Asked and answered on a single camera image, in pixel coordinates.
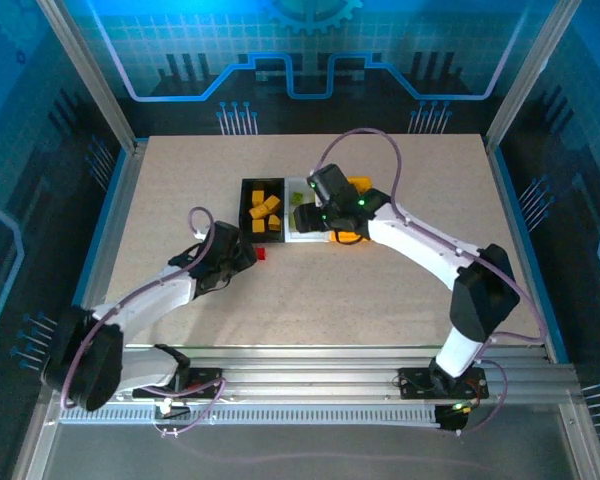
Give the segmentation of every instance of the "table surface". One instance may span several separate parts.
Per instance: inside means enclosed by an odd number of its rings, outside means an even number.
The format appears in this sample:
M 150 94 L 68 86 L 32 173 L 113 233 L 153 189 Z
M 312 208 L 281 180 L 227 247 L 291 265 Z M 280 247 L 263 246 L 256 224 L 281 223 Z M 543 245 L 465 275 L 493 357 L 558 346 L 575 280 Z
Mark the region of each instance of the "table surface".
M 394 135 L 404 157 L 398 201 L 416 217 L 476 245 L 513 240 L 478 135 Z M 154 276 L 195 243 L 187 213 L 208 207 L 237 224 L 243 178 L 298 177 L 334 135 L 151 137 L 115 261 L 108 300 Z M 349 137 L 331 153 L 349 176 L 389 192 L 396 161 L 386 140 Z M 196 299 L 133 339 L 170 345 L 440 345 L 450 292 L 381 245 L 267 245 L 267 258 L 223 291 Z M 524 304 L 501 329 L 537 334 Z

